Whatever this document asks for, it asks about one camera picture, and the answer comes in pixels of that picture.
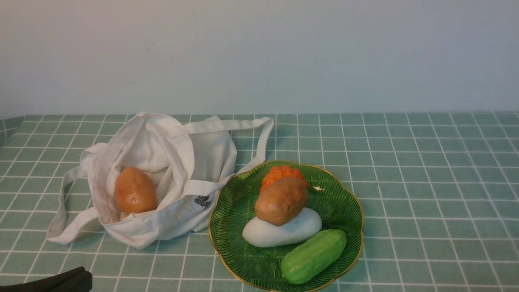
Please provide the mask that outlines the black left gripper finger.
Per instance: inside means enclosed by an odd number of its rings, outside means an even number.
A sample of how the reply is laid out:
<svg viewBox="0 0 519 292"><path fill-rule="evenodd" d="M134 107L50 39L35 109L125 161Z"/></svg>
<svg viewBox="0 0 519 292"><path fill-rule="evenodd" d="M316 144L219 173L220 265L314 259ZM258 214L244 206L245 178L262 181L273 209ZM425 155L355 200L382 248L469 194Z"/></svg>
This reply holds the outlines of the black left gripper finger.
<svg viewBox="0 0 519 292"><path fill-rule="evenodd" d="M83 266L28 283L1 286L2 292L89 292L93 275Z"/></svg>

